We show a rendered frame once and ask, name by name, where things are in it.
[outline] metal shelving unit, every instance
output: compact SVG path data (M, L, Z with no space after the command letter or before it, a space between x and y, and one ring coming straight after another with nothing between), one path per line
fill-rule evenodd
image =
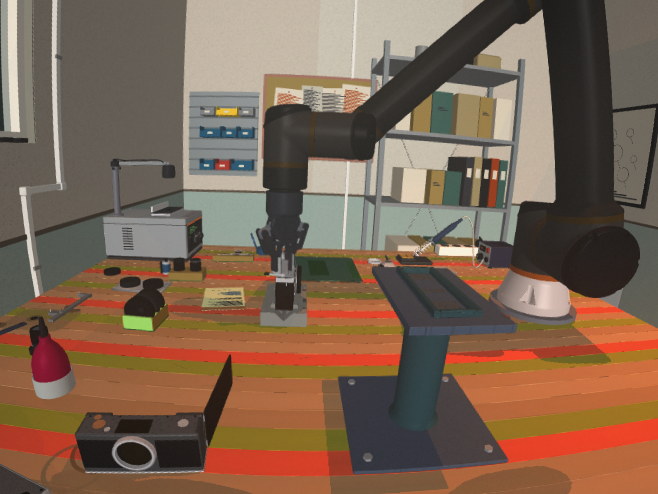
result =
M391 55L391 42L384 42L384 56L381 60L372 59L370 74L370 95L376 90L377 76L382 76L382 85L386 84L390 77L394 77L404 69L414 59L412 57L397 57ZM514 176L516 174L516 159L519 148L519 128L521 125L521 108L523 104L523 82L525 75L525 60L520 59L518 63L518 72L510 70L492 69L489 67L480 67L477 65L465 65L463 69L457 72L447 82L453 84L465 84L469 86L486 87L487 97L493 98L494 88L516 81L516 104L514 110L514 125L512 130L511 141L501 141L496 139L483 139L479 137L467 137L448 134L434 134L430 132L411 132L404 130L391 130L379 141L379 151L377 153L377 184L375 195L370 195L370 180L372 173L372 160L366 163L366 186L365 201L363 205L363 221L361 227L361 250L366 250L366 241L368 238L368 213L370 204L375 206L375 217L372 230L372 250L377 250L379 238L379 222L382 207L409 207L409 208L432 208L432 209L459 209L464 211L475 211L475 236L477 237L480 230L480 220L482 212L498 212L503 214L503 226L500 232L500 240L507 239L509 220L512 212L511 192L514 190ZM507 171L507 187L505 191L505 201L503 208L475 208L472 206L448 206L433 204L402 203L390 196L382 195L382 186L384 181L384 156L386 152L387 139L405 139L409 141L432 141L447 144L465 144L468 146L481 146L482 157L487 158L490 147L510 146L512 148L509 166Z
M260 93L224 93L224 92L190 92L190 175L212 175L215 177L256 176L258 174L258 123ZM253 117L202 116L201 107L239 107L254 108ZM254 127L253 139L199 137L199 127ZM241 170L200 170L200 159L239 159L254 160L254 169Z

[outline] machine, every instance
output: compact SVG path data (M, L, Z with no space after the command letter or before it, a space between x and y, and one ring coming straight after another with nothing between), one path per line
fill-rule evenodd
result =
M176 169L160 160L112 160L114 214L103 217L105 250L112 259L189 259L203 246L201 211L168 207L121 212L121 166L162 165L162 178L174 178Z
M376 142L515 24L543 10L555 146L556 199L524 202L510 271L492 298L508 314L545 324L575 318L569 290L605 297L638 268L640 249L614 200L612 88L603 0L485 0L353 113L305 105L267 110L263 186L268 221L258 230L277 277L276 308L295 290L303 247L308 159L372 158Z

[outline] vent grille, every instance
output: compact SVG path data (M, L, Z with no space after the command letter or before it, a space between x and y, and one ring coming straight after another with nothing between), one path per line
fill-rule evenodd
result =
M131 227L121 228L121 233L123 235L123 250L135 250L133 229Z

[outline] green cutting mat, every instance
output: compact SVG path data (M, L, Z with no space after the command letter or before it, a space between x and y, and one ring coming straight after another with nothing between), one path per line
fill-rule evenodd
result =
M354 261L340 257L296 257L302 267L302 281L354 281L361 283L361 276Z

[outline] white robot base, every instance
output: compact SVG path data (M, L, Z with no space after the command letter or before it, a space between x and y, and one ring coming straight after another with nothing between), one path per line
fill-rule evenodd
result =
M569 289L559 281L538 280L510 269L489 297L505 315L523 321L560 325L576 320Z

